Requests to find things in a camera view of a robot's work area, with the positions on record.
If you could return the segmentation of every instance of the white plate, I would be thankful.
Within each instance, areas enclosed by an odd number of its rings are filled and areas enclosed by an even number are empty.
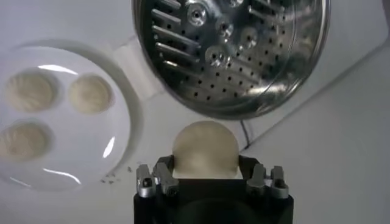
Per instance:
[[[39,191],[66,191],[99,181],[115,168],[128,145],[130,114],[122,92],[96,64],[50,47],[17,49],[0,58],[0,91],[13,75],[30,69],[50,73],[58,91],[55,104],[39,113],[23,113],[14,110],[0,93],[0,131],[15,122],[38,122],[52,136],[50,149],[26,162],[0,158],[0,187],[14,189],[19,185]],[[70,84],[84,74],[99,75],[110,85],[113,102],[107,111],[84,115],[69,103]]]

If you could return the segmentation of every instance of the cable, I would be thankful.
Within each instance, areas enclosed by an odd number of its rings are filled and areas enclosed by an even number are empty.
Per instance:
[[[246,140],[246,146],[245,146],[244,150],[247,150],[247,149],[249,149],[249,147],[252,143],[249,140],[248,131],[246,130],[244,121],[240,121],[239,123],[241,124],[241,127],[243,128],[243,132],[244,132],[244,136],[245,136],[245,140]]]

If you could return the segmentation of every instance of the stainless steel steamer basket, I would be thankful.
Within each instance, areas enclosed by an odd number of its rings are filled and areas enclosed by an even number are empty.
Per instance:
[[[327,36],[330,0],[137,0],[144,56],[188,108],[247,119],[288,100]]]

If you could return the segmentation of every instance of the steamed bun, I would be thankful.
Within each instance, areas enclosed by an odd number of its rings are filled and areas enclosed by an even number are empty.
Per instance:
[[[232,179],[237,175],[239,149],[234,134],[213,121],[184,128],[173,147],[174,177]]]
[[[48,137],[36,124],[12,126],[0,134],[0,157],[24,161],[41,155],[48,146]]]
[[[81,77],[72,83],[69,100],[72,106],[84,114],[103,112],[110,105],[110,90],[106,81],[99,76]]]
[[[54,90],[43,75],[20,74],[8,81],[5,87],[5,98],[17,110],[37,112],[51,106]]]

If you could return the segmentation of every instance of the white table surface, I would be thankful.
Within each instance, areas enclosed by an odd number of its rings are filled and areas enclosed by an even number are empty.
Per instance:
[[[247,121],[252,139],[386,39],[388,29],[380,0],[344,0],[332,4],[328,42],[312,77],[286,105],[269,115]],[[128,103],[133,105],[134,115],[132,142],[114,176],[109,175],[103,179],[104,183],[91,184],[72,193],[0,191],[1,223],[132,223],[137,166],[154,165],[158,157],[170,154],[173,139],[182,128],[208,119],[176,102],[153,81],[150,70],[142,67],[145,64],[133,62],[139,46],[130,11],[130,0],[0,2],[0,52],[24,44],[39,44],[65,48],[88,57],[122,85]],[[127,80],[133,83],[144,75],[146,85],[155,86],[155,90],[148,88],[149,92],[144,93],[126,85]],[[245,140],[239,123],[222,123],[231,129],[243,147]]]

